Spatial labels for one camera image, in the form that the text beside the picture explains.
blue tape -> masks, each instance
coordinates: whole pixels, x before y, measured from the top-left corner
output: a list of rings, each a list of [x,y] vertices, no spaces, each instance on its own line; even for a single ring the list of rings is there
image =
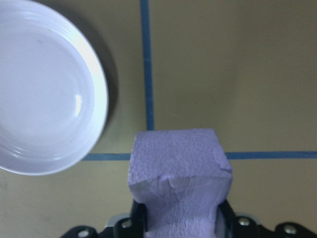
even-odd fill
[[[317,159],[317,151],[227,152],[230,160]],[[83,161],[128,161],[130,154],[89,154]]]
[[[130,160],[130,154],[88,154],[83,161],[120,161]]]
[[[230,160],[248,159],[317,159],[317,151],[228,152]]]
[[[141,25],[143,42],[143,64],[144,64],[144,83],[145,83],[145,104],[147,114],[147,130],[154,130],[154,102],[152,84],[152,57],[151,57],[151,33],[149,1],[140,0]]]

bolt head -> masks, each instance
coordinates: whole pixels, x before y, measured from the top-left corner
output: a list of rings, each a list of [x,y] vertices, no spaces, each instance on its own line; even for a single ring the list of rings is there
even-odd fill
[[[129,228],[129,227],[131,227],[131,226],[132,226],[132,220],[131,220],[131,219],[128,219],[128,220],[122,222],[122,223],[121,223],[121,226],[122,226],[122,228]]]
[[[241,217],[239,220],[238,220],[238,223],[241,225],[241,226],[248,226],[250,225],[250,220],[246,217]]]
[[[294,226],[292,225],[285,225],[284,226],[284,231],[287,233],[287,234],[290,234],[290,235],[294,235],[297,233],[297,230]]]

